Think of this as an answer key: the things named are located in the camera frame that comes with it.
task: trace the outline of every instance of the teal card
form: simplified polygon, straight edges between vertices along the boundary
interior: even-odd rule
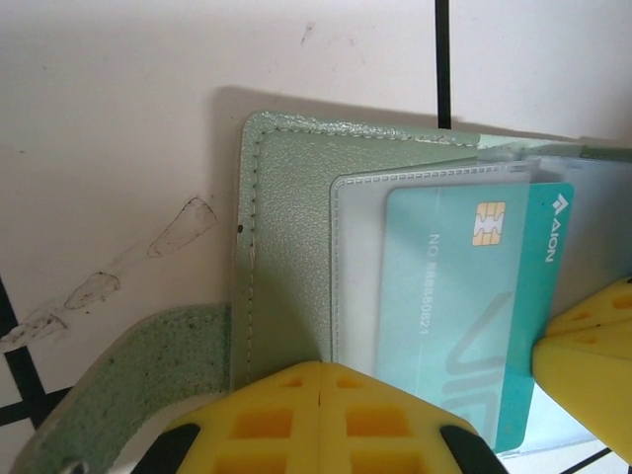
[[[391,193],[377,378],[465,418],[497,452],[518,447],[572,199],[568,184]]]

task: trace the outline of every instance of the mint green wallet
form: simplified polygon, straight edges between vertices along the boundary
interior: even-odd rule
[[[604,154],[553,141],[251,116],[241,148],[232,315],[225,305],[183,308],[130,329],[53,411],[12,472],[56,472],[73,459],[106,472],[166,405],[225,393],[304,360],[331,360],[332,183],[351,173],[467,161],[488,147]]]
[[[550,143],[269,112],[251,116],[241,149],[233,386],[304,360],[332,359],[330,188],[336,178],[473,159],[479,146]]]

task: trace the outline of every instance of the white tile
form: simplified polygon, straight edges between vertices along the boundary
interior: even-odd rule
[[[574,466],[605,446],[600,441],[585,442],[551,451],[504,459],[503,464],[511,474],[556,473]],[[610,453],[585,467],[581,474],[626,474],[627,464],[616,454]]]
[[[3,356],[0,356],[0,407],[18,403],[21,400],[20,392],[18,392],[7,361]]]
[[[455,121],[632,144],[632,3],[454,0],[450,13]]]
[[[0,472],[9,472],[20,449],[34,432],[29,420],[0,427]]]
[[[335,118],[347,104],[435,124],[417,116],[436,108],[431,0],[27,0],[0,6],[0,28],[0,268],[28,334],[54,331],[32,344],[48,391],[139,319],[229,299],[251,112]],[[193,197],[216,225],[148,256]],[[96,272],[119,290],[64,307]]]

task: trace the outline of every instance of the wallet stitching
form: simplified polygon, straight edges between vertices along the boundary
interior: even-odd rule
[[[372,138],[377,140],[392,140],[392,141],[415,141],[418,143],[432,143],[437,145],[450,145],[459,146],[464,148],[477,148],[476,144],[469,143],[454,143],[450,141],[445,135],[437,138],[426,138],[421,136],[412,135],[409,133],[399,136],[387,136],[387,135],[371,135],[366,133],[351,133],[351,132],[334,132],[334,131],[322,131],[322,130],[309,130],[301,128],[289,128],[276,126],[270,130],[262,130],[260,137],[255,141],[255,153],[253,154],[253,166],[252,172],[254,175],[253,188],[251,191],[251,214],[250,214],[250,277],[249,277],[249,296],[248,296],[248,336],[247,336],[247,354],[246,354],[246,382],[250,382],[250,368],[252,360],[252,342],[254,337],[254,295],[255,295],[255,251],[256,251],[256,216],[257,216],[257,184],[259,182],[257,177],[257,171],[259,169],[259,158],[261,153],[261,143],[268,134],[275,132],[292,132],[292,133],[310,133],[315,135],[327,135],[327,136],[350,136],[353,138]],[[338,338],[339,338],[339,325],[338,317],[335,322],[335,347],[338,350]]]

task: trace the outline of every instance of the dirt mark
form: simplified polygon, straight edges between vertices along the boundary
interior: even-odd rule
[[[157,258],[173,254],[196,240],[216,223],[217,217],[208,204],[199,197],[194,197],[149,246],[147,255]]]
[[[0,338],[0,354],[23,348],[27,344],[64,329],[67,329],[67,326],[60,318],[37,309],[22,324]]]
[[[104,272],[96,272],[75,289],[63,303],[65,309],[80,309],[95,301],[104,300],[120,289],[119,279]]]
[[[307,22],[305,25],[305,31],[303,32],[303,38],[300,40],[300,45],[303,46],[307,40],[314,33],[314,28],[316,28],[316,24],[314,22]]]

